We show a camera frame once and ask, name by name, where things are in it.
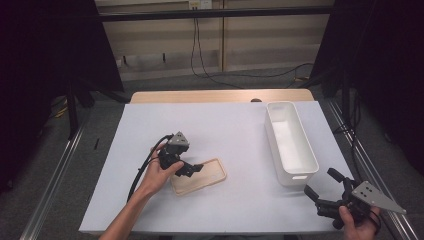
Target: wrist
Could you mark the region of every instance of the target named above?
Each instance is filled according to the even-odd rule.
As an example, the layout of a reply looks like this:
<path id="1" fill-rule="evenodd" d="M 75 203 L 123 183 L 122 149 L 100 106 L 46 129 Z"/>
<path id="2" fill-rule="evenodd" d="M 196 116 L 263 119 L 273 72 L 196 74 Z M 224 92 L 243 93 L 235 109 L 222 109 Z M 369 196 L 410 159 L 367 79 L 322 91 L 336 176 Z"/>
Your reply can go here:
<path id="1" fill-rule="evenodd" d="M 133 197 L 138 200 L 149 200 L 155 194 L 154 191 L 149 190 L 145 187 L 139 187 L 135 192 Z"/>

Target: wall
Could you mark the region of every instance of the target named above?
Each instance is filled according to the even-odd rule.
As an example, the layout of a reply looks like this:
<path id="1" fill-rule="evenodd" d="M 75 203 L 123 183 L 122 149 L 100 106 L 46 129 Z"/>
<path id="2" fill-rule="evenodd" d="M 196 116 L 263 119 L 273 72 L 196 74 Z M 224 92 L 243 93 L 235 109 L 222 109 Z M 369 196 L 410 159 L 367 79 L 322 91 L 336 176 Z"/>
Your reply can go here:
<path id="1" fill-rule="evenodd" d="M 100 13 L 188 9 L 188 1 L 176 0 L 97 0 L 96 3 Z M 214 9 L 237 9 L 329 6 L 333 0 L 213 0 L 212 3 Z M 232 71 L 313 62 L 327 20 L 328 15 L 199 19 L 202 51 L 212 57 L 205 60 L 207 68 Z M 194 26 L 191 19 L 104 23 L 117 59 L 162 53 L 170 56 L 186 53 L 190 57 Z"/>

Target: human hand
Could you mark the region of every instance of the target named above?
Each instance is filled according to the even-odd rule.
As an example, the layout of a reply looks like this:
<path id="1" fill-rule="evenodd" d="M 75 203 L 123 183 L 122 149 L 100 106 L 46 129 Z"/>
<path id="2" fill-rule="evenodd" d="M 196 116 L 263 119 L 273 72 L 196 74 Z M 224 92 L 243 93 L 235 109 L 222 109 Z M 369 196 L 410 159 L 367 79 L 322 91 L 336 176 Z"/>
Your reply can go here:
<path id="1" fill-rule="evenodd" d="M 377 216 L 380 213 L 380 209 L 377 207 L 372 207 L 373 211 Z M 372 240 L 374 239 L 375 232 L 377 231 L 376 226 L 371 222 L 370 219 L 365 219 L 360 226 L 355 226 L 352 215 L 349 212 L 349 209 L 345 206 L 339 208 L 339 214 L 344 223 L 344 239 L 345 240 Z M 371 214 L 370 217 L 374 221 L 378 222 L 379 219 L 376 219 L 377 216 Z"/>
<path id="2" fill-rule="evenodd" d="M 153 196 L 157 193 L 162 186 L 165 184 L 167 179 L 175 174 L 184 163 L 182 161 L 176 162 L 172 164 L 169 168 L 163 170 L 160 167 L 159 159 L 158 159 L 158 151 L 161 150 L 165 144 L 160 144 L 156 150 L 153 151 L 151 159 L 153 159 L 149 166 L 147 167 L 146 173 L 144 175 L 143 180 L 138 187 L 137 192 L 144 191 L 149 196 Z"/>

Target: white container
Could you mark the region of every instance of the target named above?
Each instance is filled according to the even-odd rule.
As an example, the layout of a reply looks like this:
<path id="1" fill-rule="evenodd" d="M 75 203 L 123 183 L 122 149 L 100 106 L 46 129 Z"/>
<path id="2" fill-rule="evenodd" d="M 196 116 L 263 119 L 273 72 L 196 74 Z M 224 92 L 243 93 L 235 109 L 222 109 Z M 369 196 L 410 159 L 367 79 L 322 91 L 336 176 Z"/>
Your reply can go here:
<path id="1" fill-rule="evenodd" d="M 319 166 L 292 102 L 267 105 L 265 127 L 278 182 L 305 185 Z"/>

